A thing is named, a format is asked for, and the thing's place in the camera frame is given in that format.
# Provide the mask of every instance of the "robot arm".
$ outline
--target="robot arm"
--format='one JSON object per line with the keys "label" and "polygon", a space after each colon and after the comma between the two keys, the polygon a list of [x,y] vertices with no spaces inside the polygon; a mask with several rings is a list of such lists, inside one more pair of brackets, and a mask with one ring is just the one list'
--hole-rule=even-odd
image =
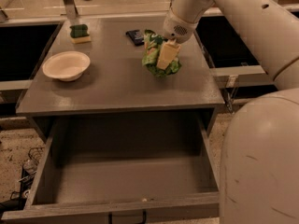
{"label": "robot arm", "polygon": [[221,149],[221,224],[298,223],[298,20],[272,0],[175,0],[164,36],[188,40],[213,1],[286,90],[245,105],[228,127]]}
{"label": "robot arm", "polygon": [[214,2],[278,89],[299,87],[299,21],[272,0],[174,0],[164,36],[187,41]]}

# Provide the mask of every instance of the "green sponge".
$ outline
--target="green sponge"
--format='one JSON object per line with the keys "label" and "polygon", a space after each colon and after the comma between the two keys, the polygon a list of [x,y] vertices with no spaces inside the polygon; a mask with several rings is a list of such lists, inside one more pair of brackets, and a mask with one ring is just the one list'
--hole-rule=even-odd
{"label": "green sponge", "polygon": [[71,29],[71,40],[73,43],[82,43],[91,41],[90,35],[88,34],[88,26],[86,24],[70,26]]}

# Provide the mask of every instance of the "white bowl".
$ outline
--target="white bowl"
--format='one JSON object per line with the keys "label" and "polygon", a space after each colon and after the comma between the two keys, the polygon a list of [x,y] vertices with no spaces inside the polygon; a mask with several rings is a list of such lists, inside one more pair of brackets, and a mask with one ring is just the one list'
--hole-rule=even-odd
{"label": "white bowl", "polygon": [[43,72],[50,78],[73,81],[82,76],[90,63],[90,58],[84,53],[67,51],[48,58],[43,64]]}

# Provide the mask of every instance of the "drawer handle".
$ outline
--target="drawer handle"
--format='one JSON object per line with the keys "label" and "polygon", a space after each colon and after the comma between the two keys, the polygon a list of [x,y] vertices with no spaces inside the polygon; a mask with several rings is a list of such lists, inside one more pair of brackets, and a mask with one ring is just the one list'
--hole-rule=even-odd
{"label": "drawer handle", "polygon": [[[143,211],[143,220],[142,222],[136,223],[136,224],[146,224],[147,223],[147,212]],[[109,214],[109,224],[112,224],[112,214]]]}

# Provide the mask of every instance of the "table top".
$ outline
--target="table top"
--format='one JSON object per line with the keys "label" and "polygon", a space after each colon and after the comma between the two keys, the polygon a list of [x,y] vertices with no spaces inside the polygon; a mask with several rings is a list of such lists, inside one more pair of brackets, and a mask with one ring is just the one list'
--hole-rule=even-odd
{"label": "table top", "polygon": [[[222,105],[221,93],[193,36],[179,54],[177,74],[154,77],[141,64],[144,47],[136,47],[126,31],[162,32],[164,14],[79,18],[65,21],[45,61],[64,51],[80,51],[91,65],[76,81],[46,77],[39,69],[17,108],[18,115],[52,116],[122,111],[205,108]],[[92,42],[73,44],[69,26],[85,23]]]}

